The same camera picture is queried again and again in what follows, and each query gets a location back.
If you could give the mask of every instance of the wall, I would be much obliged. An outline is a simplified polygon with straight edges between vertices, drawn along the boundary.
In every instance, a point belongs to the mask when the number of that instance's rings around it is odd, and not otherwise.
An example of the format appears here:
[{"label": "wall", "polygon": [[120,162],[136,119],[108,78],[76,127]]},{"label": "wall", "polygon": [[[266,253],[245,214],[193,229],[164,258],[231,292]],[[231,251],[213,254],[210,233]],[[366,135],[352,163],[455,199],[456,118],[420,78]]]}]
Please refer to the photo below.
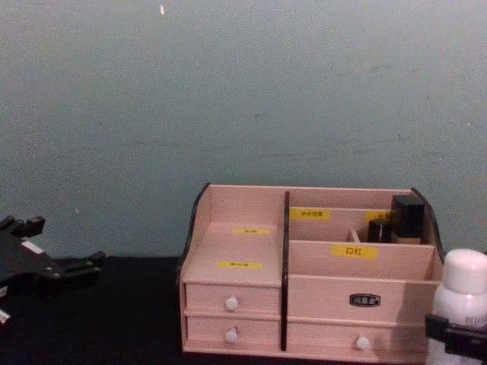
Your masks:
[{"label": "wall", "polygon": [[175,256],[204,183],[399,188],[487,239],[485,2],[3,0],[0,213]]}]

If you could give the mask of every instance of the white bottle cap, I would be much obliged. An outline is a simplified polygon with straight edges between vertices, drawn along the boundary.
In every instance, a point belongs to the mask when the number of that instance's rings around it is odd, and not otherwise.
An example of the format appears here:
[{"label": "white bottle cap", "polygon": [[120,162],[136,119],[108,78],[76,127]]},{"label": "white bottle cap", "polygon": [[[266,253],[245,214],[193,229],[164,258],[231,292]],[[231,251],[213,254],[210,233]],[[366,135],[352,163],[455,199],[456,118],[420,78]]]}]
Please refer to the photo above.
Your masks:
[{"label": "white bottle cap", "polygon": [[460,294],[487,291],[487,255],[471,249],[454,249],[444,259],[443,285]]}]

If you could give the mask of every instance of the drawer handle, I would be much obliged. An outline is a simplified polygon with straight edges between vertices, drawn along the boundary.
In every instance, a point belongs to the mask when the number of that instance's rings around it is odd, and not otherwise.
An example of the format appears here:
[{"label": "drawer handle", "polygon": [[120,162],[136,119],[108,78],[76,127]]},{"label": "drawer handle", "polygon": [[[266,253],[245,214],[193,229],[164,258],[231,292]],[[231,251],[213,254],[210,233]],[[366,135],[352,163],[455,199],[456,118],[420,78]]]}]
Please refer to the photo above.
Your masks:
[{"label": "drawer handle", "polygon": [[225,301],[225,308],[228,312],[233,312],[238,307],[238,300],[236,297],[228,298]]},{"label": "drawer handle", "polygon": [[361,350],[370,350],[372,348],[371,342],[363,336],[358,336],[356,344]]},{"label": "drawer handle", "polygon": [[237,329],[233,327],[230,331],[225,333],[225,342],[234,344],[238,341]]}]

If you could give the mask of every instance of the drawer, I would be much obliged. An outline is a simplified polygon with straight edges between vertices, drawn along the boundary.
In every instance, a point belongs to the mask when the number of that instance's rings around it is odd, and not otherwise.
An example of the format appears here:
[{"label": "drawer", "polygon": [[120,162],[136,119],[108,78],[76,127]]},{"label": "drawer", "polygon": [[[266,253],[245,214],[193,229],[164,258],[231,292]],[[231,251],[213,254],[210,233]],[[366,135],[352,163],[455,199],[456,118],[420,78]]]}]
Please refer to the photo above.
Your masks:
[{"label": "drawer", "polygon": [[[246,319],[222,319],[187,317],[188,339],[196,341],[213,341],[238,348],[242,344],[278,344],[279,321],[255,321]],[[230,343],[227,332],[235,329]]]},{"label": "drawer", "polygon": [[[437,285],[432,281],[289,275],[288,315],[420,324],[431,312]],[[364,294],[380,297],[380,302],[362,305]]]},{"label": "drawer", "polygon": [[186,308],[216,313],[278,315],[281,302],[277,287],[186,285]]},{"label": "drawer", "polygon": [[428,340],[424,327],[375,328],[352,325],[288,323],[289,350],[293,344],[311,347],[425,352]]}]

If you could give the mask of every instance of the desktop organizer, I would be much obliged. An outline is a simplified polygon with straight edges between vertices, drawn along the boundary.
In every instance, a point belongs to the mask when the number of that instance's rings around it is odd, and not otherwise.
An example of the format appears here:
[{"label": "desktop organizer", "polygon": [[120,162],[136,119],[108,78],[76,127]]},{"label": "desktop organizer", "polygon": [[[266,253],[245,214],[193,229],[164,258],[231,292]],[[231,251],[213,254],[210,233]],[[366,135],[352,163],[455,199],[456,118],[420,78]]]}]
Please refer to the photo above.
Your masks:
[{"label": "desktop organizer", "polygon": [[[425,203],[422,244],[364,242],[393,195]],[[416,189],[207,184],[177,269],[182,351],[423,363],[443,257]]]}]

